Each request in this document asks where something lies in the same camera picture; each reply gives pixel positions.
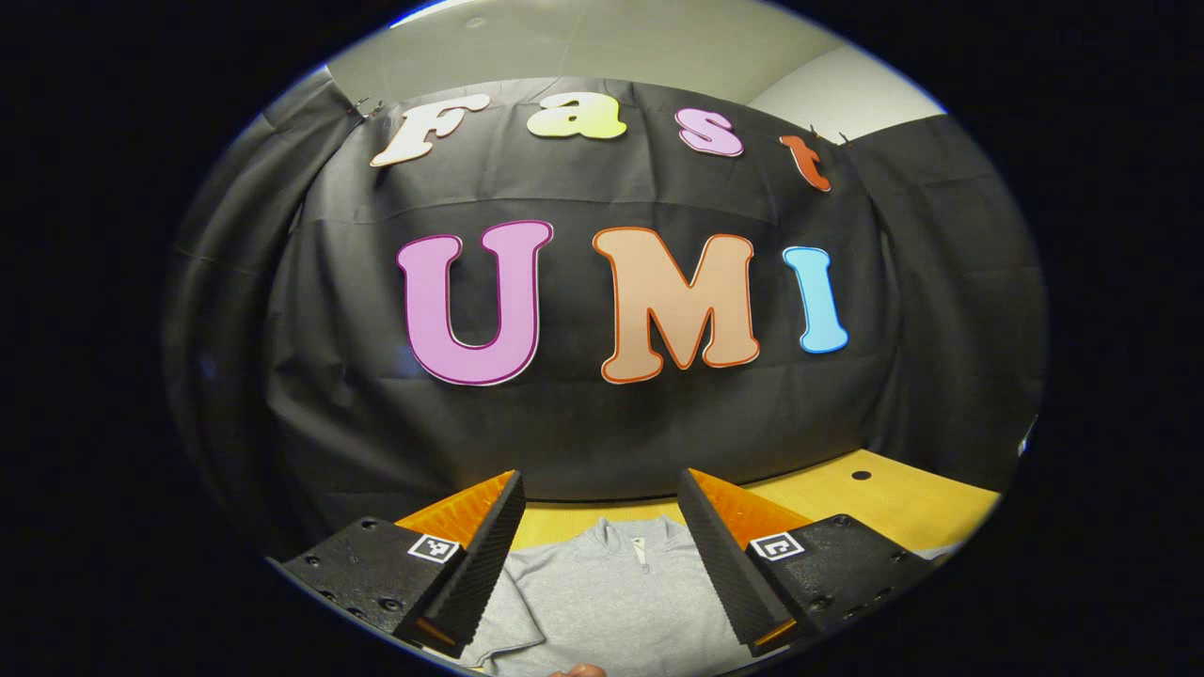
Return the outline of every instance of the hand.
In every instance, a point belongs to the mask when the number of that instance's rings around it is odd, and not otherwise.
[[[602,670],[597,665],[578,663],[568,672],[561,672],[557,670],[548,677],[606,677],[606,670]]]

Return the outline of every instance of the clip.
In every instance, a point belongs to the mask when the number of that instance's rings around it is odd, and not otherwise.
[[[353,104],[350,108],[347,108],[348,114],[350,114],[352,111],[359,112],[360,105],[364,104],[367,100],[368,100],[368,98],[365,96],[365,98],[360,99],[359,101],[356,101],[355,104]]]

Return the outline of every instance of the orange gripper part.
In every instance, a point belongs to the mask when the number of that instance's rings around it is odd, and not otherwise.
[[[514,471],[508,470],[479,484],[473,484],[409,517],[399,519],[395,524],[419,534],[430,534],[448,541],[456,541],[461,547],[467,548],[512,475]]]
[[[740,489],[731,482],[724,482],[692,467],[689,470],[740,549],[748,547],[749,541],[754,538],[781,534],[815,522],[748,489]]]

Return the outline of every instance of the zipper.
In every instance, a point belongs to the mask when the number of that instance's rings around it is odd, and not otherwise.
[[[636,559],[638,559],[639,565],[644,567],[644,573],[648,573],[648,560],[644,557],[644,540],[632,538],[631,544],[636,547]]]

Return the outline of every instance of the collar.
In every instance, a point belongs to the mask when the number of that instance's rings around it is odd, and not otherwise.
[[[663,514],[656,519],[633,522],[610,522],[600,517],[597,524],[585,532],[590,540],[615,554],[635,552],[632,538],[644,538],[645,552],[659,552],[667,549],[680,541],[683,535],[689,534],[690,531],[685,526]]]

